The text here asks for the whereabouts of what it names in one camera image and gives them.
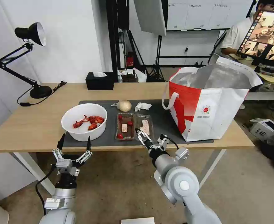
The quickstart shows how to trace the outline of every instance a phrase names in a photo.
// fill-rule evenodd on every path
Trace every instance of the shopping bag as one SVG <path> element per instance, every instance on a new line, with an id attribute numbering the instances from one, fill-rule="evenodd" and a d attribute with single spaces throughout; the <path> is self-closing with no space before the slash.
<path id="1" fill-rule="evenodd" d="M 262 81 L 248 66 L 219 57 L 216 64 L 181 68 L 169 79 L 162 106 L 187 142 L 221 138 L 248 91 Z M 169 104 L 165 106 L 169 86 Z"/>

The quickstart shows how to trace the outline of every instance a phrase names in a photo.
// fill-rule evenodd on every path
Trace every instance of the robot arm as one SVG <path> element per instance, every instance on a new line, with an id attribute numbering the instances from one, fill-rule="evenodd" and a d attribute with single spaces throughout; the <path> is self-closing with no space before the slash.
<path id="1" fill-rule="evenodd" d="M 179 148 L 173 158 L 165 151 L 169 143 L 167 136 L 161 135 L 158 144 L 153 144 L 145 132 L 136 129 L 136 133 L 138 139 L 148 149 L 153 165 L 157 168 L 154 178 L 168 200 L 172 204 L 178 201 L 184 203 L 188 224 L 221 224 L 218 216 L 201 202 L 196 175 L 190 169 L 179 165 L 189 155 L 188 149 Z"/>
<path id="2" fill-rule="evenodd" d="M 90 137 L 88 138 L 86 152 L 80 157 L 76 155 L 63 155 L 64 134 L 53 149 L 53 154 L 57 160 L 56 168 L 60 180 L 55 185 L 55 193 L 52 198 L 47 198 L 44 208 L 49 212 L 42 217 L 40 224 L 74 224 L 76 215 L 71 211 L 76 197 L 76 177 L 79 175 L 79 167 L 92 156 Z"/>

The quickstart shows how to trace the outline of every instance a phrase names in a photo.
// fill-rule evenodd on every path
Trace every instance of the yellow desk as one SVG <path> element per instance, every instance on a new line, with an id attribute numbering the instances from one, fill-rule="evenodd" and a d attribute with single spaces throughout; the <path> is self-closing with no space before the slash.
<path id="1" fill-rule="evenodd" d="M 250 57 L 247 57 L 247 58 L 240 58 L 239 56 L 236 56 L 235 54 L 230 54 L 229 55 L 232 59 L 240 62 L 241 64 L 244 64 L 244 65 L 247 65 L 248 67 L 252 68 L 253 70 L 256 68 L 255 65 L 252 65 L 252 61 L 253 59 L 250 58 Z M 257 73 L 257 75 L 259 77 L 261 77 L 263 80 L 266 80 L 270 83 L 273 83 L 274 84 L 274 77 L 271 77 L 271 76 L 268 76 L 268 75 L 264 75 L 264 74 L 261 74 L 261 73 Z"/>
<path id="2" fill-rule="evenodd" d="M 231 59 L 238 61 L 241 64 L 247 65 L 248 67 L 252 68 L 253 70 L 256 68 L 255 65 L 252 65 L 253 59 L 250 57 L 247 58 L 240 58 L 235 54 L 229 55 Z M 274 77 L 256 73 L 261 79 L 265 80 L 270 84 L 274 84 Z M 245 100 L 274 100 L 274 92 L 249 92 L 245 98 Z"/>
<path id="3" fill-rule="evenodd" d="M 46 84 L 55 87 L 56 83 Z M 68 83 L 55 94 L 38 105 L 19 107 L 0 127 L 0 152 L 13 152 L 28 170 L 38 179 L 45 174 L 28 154 L 29 152 L 51 152 L 56 148 L 64 130 L 61 117 L 81 100 L 139 100 L 161 99 L 166 83 L 116 83 L 114 90 L 88 91 L 85 83 Z M 207 179 L 226 149 L 249 149 L 254 146 L 242 129 L 233 121 L 222 139 L 213 143 L 182 144 L 189 149 L 214 149 L 202 175 L 200 186 Z M 83 152 L 85 148 L 63 148 L 64 152 Z M 92 147 L 92 151 L 145 150 L 140 146 Z M 53 184 L 46 179 L 43 186 L 50 194 Z"/>

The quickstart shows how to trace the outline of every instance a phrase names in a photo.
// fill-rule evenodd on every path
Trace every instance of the power cord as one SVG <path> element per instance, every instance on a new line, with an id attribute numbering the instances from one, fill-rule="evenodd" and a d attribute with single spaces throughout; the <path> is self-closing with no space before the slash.
<path id="1" fill-rule="evenodd" d="M 179 150 L 178 145 L 171 138 L 169 138 L 168 136 L 165 136 L 165 135 L 164 135 L 164 138 L 167 138 L 169 141 L 171 141 L 176 146 L 176 148 Z"/>
<path id="2" fill-rule="evenodd" d="M 253 61 L 252 59 L 239 58 L 237 61 Z"/>
<path id="3" fill-rule="evenodd" d="M 51 93 L 49 96 L 51 96 L 53 93 L 55 93 L 60 87 L 64 86 L 66 83 L 67 83 L 67 82 L 61 81 L 61 83 L 59 83 L 58 86 L 56 86 L 56 87 L 53 89 L 52 93 Z M 20 103 L 19 103 L 19 99 L 20 99 L 22 96 L 24 96 L 26 93 L 28 93 L 32 88 L 33 88 L 33 86 L 32 86 L 30 89 L 28 89 L 26 92 L 24 92 L 24 93 L 17 99 L 18 105 L 20 105 L 20 106 L 37 105 L 37 104 L 40 104 L 41 102 L 45 101 L 45 100 L 49 97 L 49 96 L 47 96 L 47 97 L 45 97 L 44 99 L 42 99 L 41 101 L 39 101 L 39 102 L 37 102 L 37 103 L 33 103 L 33 104 L 31 104 L 31 103 L 29 103 L 29 102 L 20 102 Z"/>
<path id="4" fill-rule="evenodd" d="M 43 197 L 41 196 L 40 192 L 38 191 L 37 186 L 38 186 L 41 182 L 43 182 L 45 179 L 47 179 L 55 169 L 56 169 L 56 165 L 55 165 L 55 164 L 51 164 L 51 170 L 49 171 L 49 173 L 48 173 L 43 179 L 41 179 L 39 182 L 37 182 L 37 184 L 35 185 L 35 191 L 36 191 L 36 193 L 37 193 L 38 197 L 40 198 L 41 203 L 42 203 L 42 205 L 43 205 L 44 215 L 46 215 L 45 202 L 44 202 L 44 199 L 43 199 Z"/>

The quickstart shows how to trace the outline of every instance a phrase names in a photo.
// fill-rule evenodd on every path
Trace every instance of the tissue box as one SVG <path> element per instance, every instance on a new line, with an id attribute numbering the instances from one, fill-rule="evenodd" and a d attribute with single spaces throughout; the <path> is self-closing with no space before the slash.
<path id="1" fill-rule="evenodd" d="M 94 77 L 93 72 L 86 76 L 86 85 L 88 90 L 113 90 L 114 79 L 113 72 L 105 72 L 106 77 Z"/>

